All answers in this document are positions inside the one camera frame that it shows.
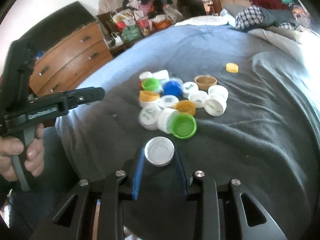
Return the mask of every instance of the gray blanket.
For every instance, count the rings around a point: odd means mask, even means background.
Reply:
[[[226,72],[228,62],[239,73]],[[189,140],[145,130],[137,120],[138,75],[161,69],[183,81],[216,77],[229,91],[225,113],[213,117],[198,109]],[[102,86],[105,98],[59,118],[56,128],[77,172],[91,180],[122,168],[149,139],[168,137],[192,170],[217,185],[240,179],[294,240],[313,218],[320,189],[320,115],[309,83],[303,66],[253,35],[227,26],[171,27],[89,77],[80,87]],[[124,203],[125,225],[144,240],[192,239],[194,218],[172,165],[146,165],[138,201]]]

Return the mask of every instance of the dresser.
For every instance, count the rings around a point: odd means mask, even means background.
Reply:
[[[37,96],[73,90],[112,58],[99,23],[90,23],[36,61],[29,86]]]

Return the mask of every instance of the green bag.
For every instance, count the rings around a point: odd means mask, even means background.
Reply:
[[[122,37],[124,41],[133,41],[137,38],[140,38],[141,36],[142,33],[137,25],[127,26],[122,31]]]

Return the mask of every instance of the checkered pillow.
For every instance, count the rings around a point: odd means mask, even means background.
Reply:
[[[281,23],[279,28],[284,28],[284,29],[294,29],[296,27],[295,24],[293,23]]]
[[[236,27],[246,29],[255,25],[259,25],[264,20],[263,12],[259,7],[252,5],[249,8],[238,13],[236,16]]]

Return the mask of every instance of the drawer handle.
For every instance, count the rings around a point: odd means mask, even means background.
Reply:
[[[94,57],[97,57],[99,55],[98,52],[96,52],[95,54],[92,54],[90,57],[88,57],[89,59],[93,59]]]
[[[61,85],[61,83],[58,82],[58,84],[56,84],[56,85],[54,86],[54,88],[50,90],[50,92],[53,93],[60,85]]]
[[[82,40],[80,40],[80,42],[83,43],[83,42],[87,41],[90,38],[91,38],[91,36],[86,36]]]
[[[39,73],[39,76],[42,76],[44,73],[46,73],[49,68],[49,65],[45,66],[44,69]]]

